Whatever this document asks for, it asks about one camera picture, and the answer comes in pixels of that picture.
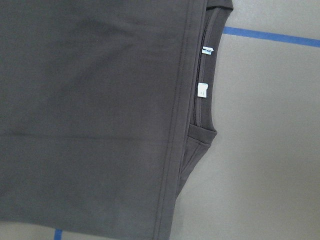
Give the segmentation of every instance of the white label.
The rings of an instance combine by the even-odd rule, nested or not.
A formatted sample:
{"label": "white label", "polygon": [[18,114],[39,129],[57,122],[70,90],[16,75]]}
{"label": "white label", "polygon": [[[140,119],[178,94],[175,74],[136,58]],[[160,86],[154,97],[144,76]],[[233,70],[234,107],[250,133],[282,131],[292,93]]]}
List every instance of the white label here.
{"label": "white label", "polygon": [[206,98],[207,97],[207,89],[208,89],[208,84],[199,82],[198,84],[198,97],[201,98]]}
{"label": "white label", "polygon": [[211,53],[214,51],[212,47],[203,46],[202,47],[202,53],[211,55]]}

